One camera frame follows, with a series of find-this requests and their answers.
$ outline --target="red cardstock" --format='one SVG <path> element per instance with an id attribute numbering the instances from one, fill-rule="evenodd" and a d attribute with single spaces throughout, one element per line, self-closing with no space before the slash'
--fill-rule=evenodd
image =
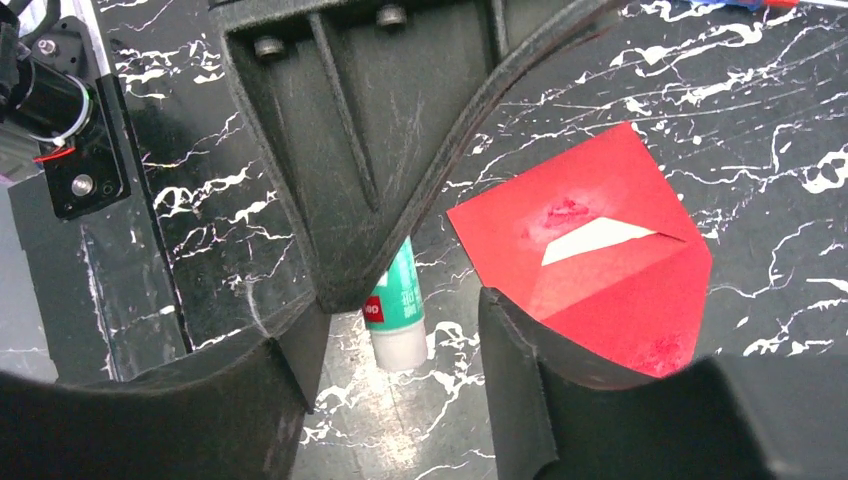
<path id="1" fill-rule="evenodd" d="M 542 324 L 655 377 L 692 360 L 712 259 L 630 124 L 448 216 L 483 285 Z"/>

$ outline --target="bolt head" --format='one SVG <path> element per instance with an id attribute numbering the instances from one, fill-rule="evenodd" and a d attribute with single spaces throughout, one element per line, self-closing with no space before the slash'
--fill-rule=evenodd
<path id="1" fill-rule="evenodd" d="M 77 197 L 84 197 L 94 191 L 94 179 L 86 174 L 77 175 L 71 182 L 71 192 Z"/>
<path id="2" fill-rule="evenodd" d="M 386 5 L 377 12 L 377 26 L 397 28 L 406 24 L 406 10 L 399 5 Z"/>
<path id="3" fill-rule="evenodd" d="M 253 42 L 253 50 L 259 60 L 276 60 L 285 54 L 286 45 L 279 38 L 267 35 Z"/>
<path id="4" fill-rule="evenodd" d="M 53 40 L 41 39 L 35 45 L 38 47 L 38 51 L 40 51 L 42 55 L 53 56 L 58 51 L 56 42 Z"/>

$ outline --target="black marble surface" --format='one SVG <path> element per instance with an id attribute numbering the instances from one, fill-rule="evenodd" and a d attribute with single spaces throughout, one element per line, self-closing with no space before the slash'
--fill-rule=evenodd
<path id="1" fill-rule="evenodd" d="M 219 47 L 207 40 L 206 5 L 97 2 L 195 348 L 264 321 L 309 288 Z"/>
<path id="2" fill-rule="evenodd" d="M 129 381 L 186 354 L 140 172 L 127 170 L 129 198 L 73 222 L 53 215 L 44 175 L 9 189 L 59 383 Z"/>
<path id="3" fill-rule="evenodd" d="M 98 2 L 196 346 L 308 287 L 204 5 Z M 361 319 L 336 319 L 294 478 L 497 478 L 480 283 L 444 212 L 626 120 L 714 256 L 698 354 L 848 351 L 844 14 L 657 0 L 621 15 L 510 92 L 413 236 L 431 359 L 383 373 Z"/>

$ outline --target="glue stick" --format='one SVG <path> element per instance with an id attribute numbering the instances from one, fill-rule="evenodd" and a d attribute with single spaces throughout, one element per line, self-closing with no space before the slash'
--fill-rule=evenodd
<path id="1" fill-rule="evenodd" d="M 397 372 L 427 359 L 424 304 L 409 237 L 362 307 L 362 316 L 378 367 Z"/>

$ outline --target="red wire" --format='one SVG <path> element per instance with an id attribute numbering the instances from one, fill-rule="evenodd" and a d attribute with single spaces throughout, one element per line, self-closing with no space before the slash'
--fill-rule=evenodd
<path id="1" fill-rule="evenodd" d="M 53 153 L 51 153 L 49 155 L 45 155 L 43 157 L 35 157 L 35 158 L 33 158 L 33 161 L 35 161 L 35 163 L 49 162 L 51 160 L 56 160 L 57 158 L 62 158 L 62 157 L 68 156 L 68 155 L 74 153 L 76 151 L 76 149 L 77 149 L 77 147 L 70 147 L 70 148 L 66 148 L 64 150 L 58 150 L 57 149 L 57 150 L 54 150 Z"/>
<path id="2" fill-rule="evenodd" d="M 793 8 L 798 5 L 798 0 L 766 0 L 764 5 L 777 8 Z"/>

